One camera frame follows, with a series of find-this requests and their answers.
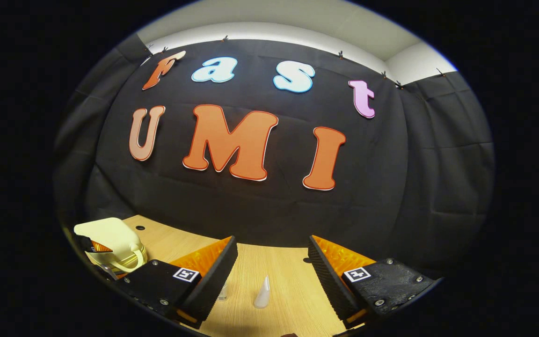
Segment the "wooden table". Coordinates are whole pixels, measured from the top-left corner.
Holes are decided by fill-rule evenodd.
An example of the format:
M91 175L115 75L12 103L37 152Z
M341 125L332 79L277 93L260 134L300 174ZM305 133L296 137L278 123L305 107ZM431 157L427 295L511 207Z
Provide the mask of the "wooden table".
M223 239L192 234L137 215L124 222L141 238L148 259L171 262ZM313 266L303 262L306 248L279 248L238 243L238 258L227 278L227 299L216 301L198 330L212 337L331 336L345 331L332 309ZM269 275L270 301L265 309L253 301Z

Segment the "orange letter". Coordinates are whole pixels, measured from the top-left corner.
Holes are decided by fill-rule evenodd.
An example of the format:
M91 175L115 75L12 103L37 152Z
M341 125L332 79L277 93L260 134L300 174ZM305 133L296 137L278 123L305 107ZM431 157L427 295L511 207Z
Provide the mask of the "orange letter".
M147 140L145 146L141 147L138 143L138 135L141 132L141 123L143 118L147 115L147 109L138 109L132 114L132 128L130 129L130 153L135 160L145 161L151 156L153 151L153 144L155 143L155 134L157 132L157 125L159 118L165 112L163 105L158 105L151 109L149 115L151 120L149 121L149 130L147 131Z
M174 65L174 62L176 60L182 59L182 57L186 55L186 51L181 51L180 53L174 54L172 56L169 56L169 58L165 58L158 63L158 67L155 68L155 71L151 75L149 81L145 83L143 86L143 90L147 90L148 88L151 88L159 83L159 75L165 75L169 69Z
M271 129L278 125L278 117L264 111L251 111L236 126L228 130L224 111L212 104L197 105L195 135L190 153L182 160L189 169L204 171L209 166L205 159L205 146L209 148L216 172L221 172L238 150L236 162L230 167L234 177L264 181L268 173L263 168L265 147Z
M312 190L331 190L336 186L336 182L332 179L336 156L340 145L346 142L346 136L342 132L323 126L314 128L313 134L317 138L315 159L311 172L303 179L303 186Z

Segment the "letter m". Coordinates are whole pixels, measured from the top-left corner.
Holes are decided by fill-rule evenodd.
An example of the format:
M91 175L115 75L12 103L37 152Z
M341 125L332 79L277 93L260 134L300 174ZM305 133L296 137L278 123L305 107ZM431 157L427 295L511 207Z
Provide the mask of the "letter m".
M214 169L221 172L238 151L236 162L230 167L234 177L252 181L267 178L263 168L265 147L271 129L278 124L278 117L265 111L251 111L230 132L224 111L218 105L198 105L193 113L197 116L197 125L190 153L182 160L185 167L206 170L209 162L205 159L205 147L208 147Z

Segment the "small plastic cone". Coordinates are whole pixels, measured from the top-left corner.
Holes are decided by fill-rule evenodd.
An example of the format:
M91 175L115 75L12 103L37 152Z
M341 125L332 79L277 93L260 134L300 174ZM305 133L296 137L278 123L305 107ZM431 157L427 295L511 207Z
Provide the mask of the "small plastic cone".
M265 280L263 281L263 285L261 286L261 290L259 290L259 294L257 294L257 298L255 299L255 302L253 303L253 306L257 309L263 309L267 307L268 303L270 302L270 279L268 276L265 277Z

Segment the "white ceiling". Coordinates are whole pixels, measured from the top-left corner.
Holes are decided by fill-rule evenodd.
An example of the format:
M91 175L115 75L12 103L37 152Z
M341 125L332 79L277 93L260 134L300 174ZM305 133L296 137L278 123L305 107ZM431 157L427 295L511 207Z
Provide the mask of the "white ceiling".
M421 42L388 19L344 0L200 0L161 17L137 34L149 43L183 30L228 22L280 23L314 30L383 61Z

